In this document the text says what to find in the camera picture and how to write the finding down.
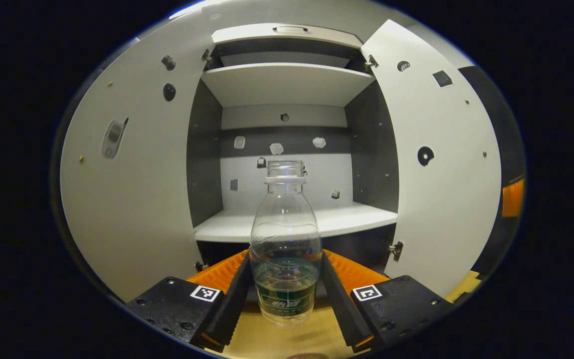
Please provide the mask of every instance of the cabinet handle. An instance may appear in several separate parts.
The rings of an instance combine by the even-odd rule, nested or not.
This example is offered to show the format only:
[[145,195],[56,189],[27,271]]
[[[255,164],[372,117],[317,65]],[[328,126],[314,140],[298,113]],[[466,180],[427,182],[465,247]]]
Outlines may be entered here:
[[299,28],[299,29],[302,29],[303,31],[309,31],[309,30],[307,29],[307,27],[302,27],[302,26],[289,26],[289,25],[276,26],[276,27],[274,27],[272,30],[278,31],[278,28],[279,28],[279,27],[297,27],[297,28]]

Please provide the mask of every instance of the open cabinet door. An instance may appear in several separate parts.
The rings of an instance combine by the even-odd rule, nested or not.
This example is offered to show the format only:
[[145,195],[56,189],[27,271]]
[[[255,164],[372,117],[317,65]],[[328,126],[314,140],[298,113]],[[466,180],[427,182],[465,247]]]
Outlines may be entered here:
[[[385,273],[410,275],[446,297],[471,270],[496,218],[501,169],[493,127],[458,69],[404,27],[388,20],[361,51],[378,64],[371,69],[398,153],[394,243],[404,246],[398,261],[390,255]],[[419,153],[424,147],[430,152]]]
[[[189,116],[214,43],[201,10],[177,18],[121,54],[82,98],[59,170],[70,232],[96,275],[128,302],[166,276],[187,278],[200,261],[187,201]],[[167,70],[169,55],[176,63]],[[175,87],[164,98],[166,84]],[[102,153],[123,124],[113,159]]]

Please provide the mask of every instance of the plastic bottle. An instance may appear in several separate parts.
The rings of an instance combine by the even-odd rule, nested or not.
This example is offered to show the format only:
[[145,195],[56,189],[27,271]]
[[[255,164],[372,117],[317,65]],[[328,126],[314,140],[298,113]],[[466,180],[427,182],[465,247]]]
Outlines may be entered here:
[[309,319],[322,247],[316,216],[302,193],[302,161],[268,161],[267,195],[251,231],[249,258],[260,309],[280,326]]

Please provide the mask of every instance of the green bottle label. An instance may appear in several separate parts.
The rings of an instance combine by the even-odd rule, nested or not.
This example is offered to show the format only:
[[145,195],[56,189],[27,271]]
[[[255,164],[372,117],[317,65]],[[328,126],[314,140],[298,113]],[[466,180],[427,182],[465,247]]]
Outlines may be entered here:
[[300,291],[279,292],[259,286],[260,307],[275,316],[296,316],[309,311],[314,306],[316,284]]

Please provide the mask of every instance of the black background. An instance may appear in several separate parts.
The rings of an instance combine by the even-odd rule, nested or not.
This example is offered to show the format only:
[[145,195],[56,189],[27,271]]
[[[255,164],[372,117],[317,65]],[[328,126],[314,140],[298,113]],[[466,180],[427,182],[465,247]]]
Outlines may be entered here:
[[[529,165],[517,239],[459,311],[382,357],[574,357],[574,2],[399,2],[487,71]],[[87,283],[48,206],[62,111],[175,1],[0,2],[0,356],[186,357]]]

